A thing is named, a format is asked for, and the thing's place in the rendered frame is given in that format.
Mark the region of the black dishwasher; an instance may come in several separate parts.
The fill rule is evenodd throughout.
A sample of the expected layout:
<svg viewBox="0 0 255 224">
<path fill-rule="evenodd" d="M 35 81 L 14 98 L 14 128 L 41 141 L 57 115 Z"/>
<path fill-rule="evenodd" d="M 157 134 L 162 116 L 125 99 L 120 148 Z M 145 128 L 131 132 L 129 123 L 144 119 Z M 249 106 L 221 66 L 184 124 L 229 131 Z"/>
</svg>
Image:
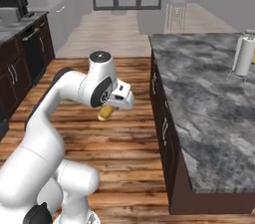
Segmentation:
<svg viewBox="0 0 255 224">
<path fill-rule="evenodd" d="M 30 26 L 27 28 L 21 35 L 21 41 L 23 37 L 31 34 L 35 28 L 37 27 Z M 28 41 L 22 41 L 22 46 L 25 52 L 29 73 L 32 78 L 32 84 L 37 85 L 46 71 L 39 31 Z"/>
</svg>

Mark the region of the black coffee machine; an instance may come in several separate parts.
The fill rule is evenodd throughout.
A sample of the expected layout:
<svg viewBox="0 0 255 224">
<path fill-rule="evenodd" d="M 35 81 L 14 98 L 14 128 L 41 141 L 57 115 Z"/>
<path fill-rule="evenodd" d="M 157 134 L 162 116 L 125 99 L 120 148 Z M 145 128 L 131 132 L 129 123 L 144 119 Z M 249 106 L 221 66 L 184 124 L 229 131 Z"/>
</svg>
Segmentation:
<svg viewBox="0 0 255 224">
<path fill-rule="evenodd" d="M 0 7 L 16 7 L 22 18 L 30 18 L 34 12 L 28 11 L 28 0 L 0 0 Z"/>
</svg>

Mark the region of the dark wood cupboard door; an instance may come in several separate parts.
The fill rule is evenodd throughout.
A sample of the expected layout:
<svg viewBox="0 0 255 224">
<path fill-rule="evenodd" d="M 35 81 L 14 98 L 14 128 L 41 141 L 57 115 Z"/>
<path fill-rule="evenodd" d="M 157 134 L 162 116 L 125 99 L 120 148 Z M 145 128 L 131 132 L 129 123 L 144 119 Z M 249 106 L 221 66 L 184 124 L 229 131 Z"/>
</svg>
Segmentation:
<svg viewBox="0 0 255 224">
<path fill-rule="evenodd" d="M 15 81 L 15 85 L 12 84 L 11 76 L 7 69 L 9 66 L 15 80 L 15 74 L 11 65 L 14 65 L 18 76 L 18 82 L 16 83 Z M 29 69 L 22 55 L 15 57 L 7 66 L 0 70 L 0 102 L 7 118 L 14 113 L 31 87 L 32 82 Z"/>
</svg>

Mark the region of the narrow dark wood cupboard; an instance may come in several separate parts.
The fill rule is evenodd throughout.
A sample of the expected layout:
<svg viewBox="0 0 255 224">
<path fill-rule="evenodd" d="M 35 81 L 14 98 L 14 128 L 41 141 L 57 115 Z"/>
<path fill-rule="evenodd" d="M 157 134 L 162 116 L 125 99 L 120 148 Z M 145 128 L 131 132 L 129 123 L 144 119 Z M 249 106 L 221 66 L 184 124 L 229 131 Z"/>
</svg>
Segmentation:
<svg viewBox="0 0 255 224">
<path fill-rule="evenodd" d="M 37 26 L 39 27 L 39 35 L 45 66 L 48 66 L 50 62 L 54 59 L 54 49 L 48 19 L 46 15 L 43 15 L 39 19 Z"/>
</svg>

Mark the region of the white paper towel roll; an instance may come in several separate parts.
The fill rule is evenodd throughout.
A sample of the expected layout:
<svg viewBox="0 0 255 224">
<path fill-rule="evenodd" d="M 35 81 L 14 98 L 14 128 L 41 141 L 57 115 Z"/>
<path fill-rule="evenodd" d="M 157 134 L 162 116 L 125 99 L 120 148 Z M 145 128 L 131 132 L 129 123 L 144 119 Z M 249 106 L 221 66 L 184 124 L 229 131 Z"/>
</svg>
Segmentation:
<svg viewBox="0 0 255 224">
<path fill-rule="evenodd" d="M 246 77 L 252 62 L 255 50 L 255 36 L 250 34 L 238 39 L 232 66 L 232 72 L 240 77 Z"/>
</svg>

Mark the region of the dark wood kitchen island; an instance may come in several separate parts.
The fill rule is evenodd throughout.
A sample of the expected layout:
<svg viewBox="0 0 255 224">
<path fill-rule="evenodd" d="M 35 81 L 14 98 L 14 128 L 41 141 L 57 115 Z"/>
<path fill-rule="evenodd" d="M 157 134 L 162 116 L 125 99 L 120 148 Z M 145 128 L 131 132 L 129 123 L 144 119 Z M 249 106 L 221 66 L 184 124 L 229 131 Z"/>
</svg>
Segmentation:
<svg viewBox="0 0 255 224">
<path fill-rule="evenodd" d="M 155 91 L 151 80 L 156 74 Z M 248 214 L 255 207 L 255 193 L 202 193 L 192 191 L 187 168 L 181 153 L 179 138 L 154 55 L 151 55 L 149 95 L 161 157 L 162 171 L 172 215 L 191 214 Z M 167 118 L 166 146 L 163 145 L 161 127 Z"/>
</svg>

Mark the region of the dark wood drawer front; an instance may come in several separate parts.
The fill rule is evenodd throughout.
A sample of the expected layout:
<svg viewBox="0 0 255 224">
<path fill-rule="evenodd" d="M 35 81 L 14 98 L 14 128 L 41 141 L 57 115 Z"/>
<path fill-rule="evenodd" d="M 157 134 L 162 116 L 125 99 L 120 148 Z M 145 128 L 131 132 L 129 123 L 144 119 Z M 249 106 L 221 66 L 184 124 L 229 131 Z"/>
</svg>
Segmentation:
<svg viewBox="0 0 255 224">
<path fill-rule="evenodd" d="M 0 66 L 6 65 L 19 52 L 20 47 L 16 39 L 9 40 L 0 45 Z"/>
</svg>

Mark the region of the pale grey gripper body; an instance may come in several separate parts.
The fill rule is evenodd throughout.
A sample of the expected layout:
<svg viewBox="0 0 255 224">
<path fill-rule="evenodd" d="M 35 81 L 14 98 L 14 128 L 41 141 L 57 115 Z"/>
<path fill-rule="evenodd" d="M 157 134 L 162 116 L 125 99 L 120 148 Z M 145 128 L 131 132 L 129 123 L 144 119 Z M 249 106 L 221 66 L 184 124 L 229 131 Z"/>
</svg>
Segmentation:
<svg viewBox="0 0 255 224">
<path fill-rule="evenodd" d="M 129 91 L 126 97 L 111 94 L 109 104 L 115 109 L 131 110 L 133 108 L 134 97 L 132 91 Z"/>
</svg>

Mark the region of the grey toaster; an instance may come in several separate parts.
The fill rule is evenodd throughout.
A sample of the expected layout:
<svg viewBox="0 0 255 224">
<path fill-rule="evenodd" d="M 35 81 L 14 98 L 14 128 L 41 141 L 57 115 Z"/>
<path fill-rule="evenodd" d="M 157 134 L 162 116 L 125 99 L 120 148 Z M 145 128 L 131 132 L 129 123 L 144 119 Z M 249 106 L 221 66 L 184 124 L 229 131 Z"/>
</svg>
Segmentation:
<svg viewBox="0 0 255 224">
<path fill-rule="evenodd" d="M 17 23 L 21 20 L 19 10 L 16 7 L 0 8 L 0 20 L 3 23 Z"/>
</svg>

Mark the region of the pale grey cupboard run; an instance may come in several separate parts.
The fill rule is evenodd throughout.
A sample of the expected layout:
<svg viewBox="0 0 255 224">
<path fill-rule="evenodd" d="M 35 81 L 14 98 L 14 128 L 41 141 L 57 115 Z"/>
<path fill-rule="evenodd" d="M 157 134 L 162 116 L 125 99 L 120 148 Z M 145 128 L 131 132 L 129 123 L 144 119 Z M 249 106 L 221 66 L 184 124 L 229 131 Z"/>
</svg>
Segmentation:
<svg viewBox="0 0 255 224">
<path fill-rule="evenodd" d="M 80 24 L 85 14 L 85 4 L 83 0 L 44 0 L 32 10 L 47 12 L 53 48 L 58 52 Z"/>
</svg>

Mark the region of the yellow hot dog bun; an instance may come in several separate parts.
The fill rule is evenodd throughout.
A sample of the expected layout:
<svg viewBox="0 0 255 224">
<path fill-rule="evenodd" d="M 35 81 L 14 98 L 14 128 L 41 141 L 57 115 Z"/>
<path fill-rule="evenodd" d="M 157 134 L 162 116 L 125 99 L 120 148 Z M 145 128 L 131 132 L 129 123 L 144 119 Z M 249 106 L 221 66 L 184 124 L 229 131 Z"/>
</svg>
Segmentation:
<svg viewBox="0 0 255 224">
<path fill-rule="evenodd" d="M 107 120 L 112 115 L 114 109 L 111 105 L 104 105 L 98 114 L 98 119 L 101 121 Z"/>
</svg>

